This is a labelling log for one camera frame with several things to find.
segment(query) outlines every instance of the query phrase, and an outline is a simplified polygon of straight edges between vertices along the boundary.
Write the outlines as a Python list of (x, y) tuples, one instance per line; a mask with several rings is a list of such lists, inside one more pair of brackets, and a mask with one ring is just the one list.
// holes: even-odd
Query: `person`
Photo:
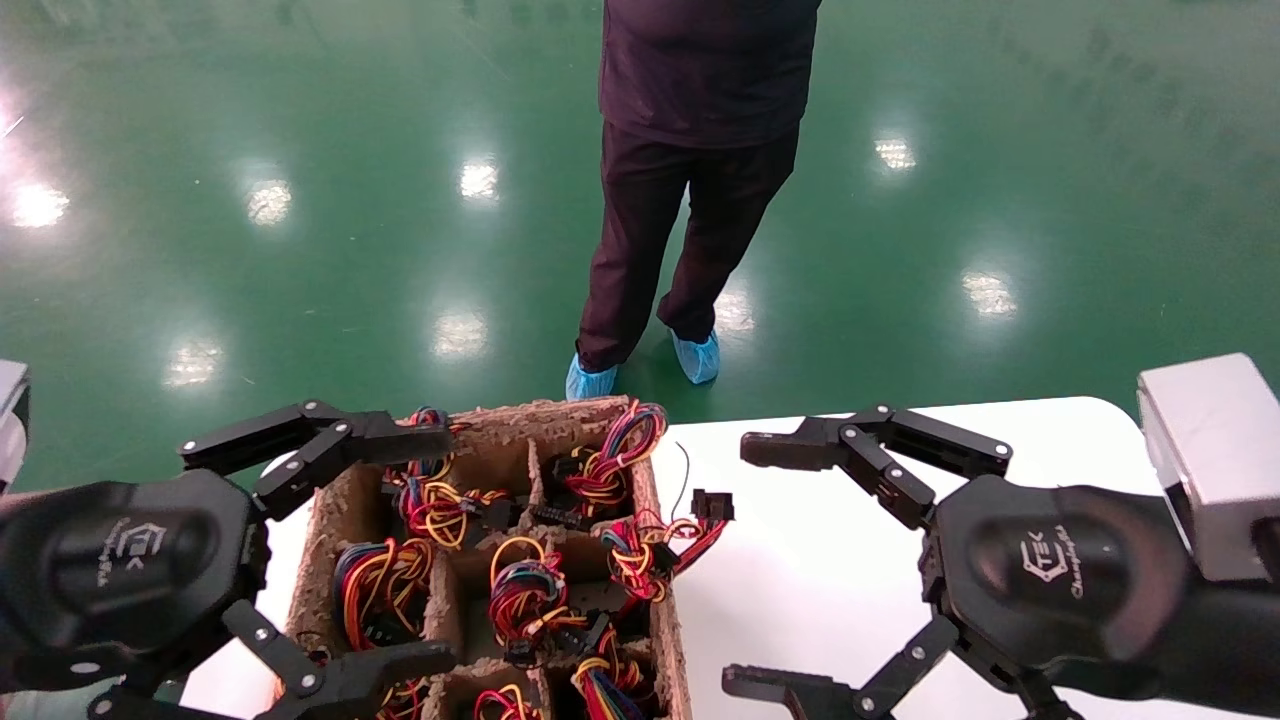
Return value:
[(694, 384), (719, 373), (714, 302), (792, 172), (820, 0), (605, 0), (604, 228), (564, 395), (609, 395), (649, 322), (667, 238), (690, 218), (658, 319)]

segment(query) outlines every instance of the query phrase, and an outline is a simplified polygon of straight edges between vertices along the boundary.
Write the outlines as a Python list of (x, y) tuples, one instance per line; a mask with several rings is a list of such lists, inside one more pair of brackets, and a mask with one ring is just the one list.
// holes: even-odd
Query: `black cable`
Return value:
[(689, 489), (689, 469), (692, 465), (692, 461), (689, 460), (689, 451), (685, 450), (685, 446), (680, 445), (680, 441), (676, 441), (676, 447), (685, 454), (685, 482), (680, 484), (680, 495), (676, 496), (676, 502), (671, 506), (671, 519), (667, 520), (668, 525), (676, 521), (676, 509), (680, 507), (680, 501), (685, 500), (685, 491)]

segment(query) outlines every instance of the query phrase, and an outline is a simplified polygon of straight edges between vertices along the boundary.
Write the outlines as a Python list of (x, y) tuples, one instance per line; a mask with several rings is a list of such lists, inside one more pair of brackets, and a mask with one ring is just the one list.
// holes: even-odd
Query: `white table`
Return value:
[[(1007, 442), (1009, 479), (1024, 486), (1096, 484), (1158, 495), (1142, 433), (1120, 409), (1073, 397), (922, 410)], [(786, 720), (778, 705), (726, 696), (726, 665), (762, 665), (833, 675), (854, 687), (869, 679), (929, 619), (919, 601), (915, 561), (920, 533), (908, 532), (838, 471), (753, 468), (739, 459), (750, 430), (791, 432), (799, 418), (673, 425), (653, 456), (658, 495), (669, 507), (680, 493), (689, 452), (692, 488), (731, 491), (737, 520), (719, 543), (676, 583), (694, 716), (699, 720)], [(1080, 448), (1089, 448), (1082, 452)], [(938, 491), (960, 482), (905, 460)], [(274, 557), (259, 609), (274, 623), (288, 614), (302, 556), (307, 512), (271, 529)], [(183, 705), (252, 717), (269, 702), (271, 675), (238, 642), (198, 667)], [(1089, 720), (1222, 720), (1238, 715), (1166, 702), (1125, 703), (1064, 691)], [(945, 659), (899, 706), (901, 720), (1014, 720), (1021, 705)]]

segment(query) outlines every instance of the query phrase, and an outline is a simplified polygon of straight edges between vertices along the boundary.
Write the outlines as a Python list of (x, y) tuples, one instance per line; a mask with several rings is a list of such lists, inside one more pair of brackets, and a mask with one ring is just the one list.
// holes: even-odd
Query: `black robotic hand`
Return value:
[[(123, 676), (90, 717), (212, 719), (151, 697), (236, 637), (287, 688), (264, 720), (372, 717), (389, 684), (445, 671), (452, 653), (410, 643), (314, 664), (253, 610), (270, 556), (265, 523), (355, 462), (451, 447), (447, 428), (311, 401), (187, 441), (186, 471), (169, 480), (0, 497), (0, 693)], [(291, 450), (252, 493), (225, 478)]]
[[(969, 482), (936, 502), (888, 451)], [(1007, 445), (884, 406), (806, 418), (792, 434), (749, 433), (741, 456), (840, 468), (906, 528), (923, 528), (933, 620), (861, 689), (730, 666), (728, 694), (783, 703), (797, 720), (892, 719), (951, 652), (1016, 694), (1028, 720), (1080, 720), (1055, 685), (1280, 717), (1280, 591), (1206, 580), (1162, 497), (1014, 486)]]

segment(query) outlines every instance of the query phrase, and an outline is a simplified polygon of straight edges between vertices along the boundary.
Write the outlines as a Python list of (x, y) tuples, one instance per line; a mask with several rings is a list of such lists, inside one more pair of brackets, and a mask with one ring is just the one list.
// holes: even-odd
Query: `dark shirt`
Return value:
[(822, 0), (605, 0), (600, 111), (686, 147), (746, 147), (809, 101)]

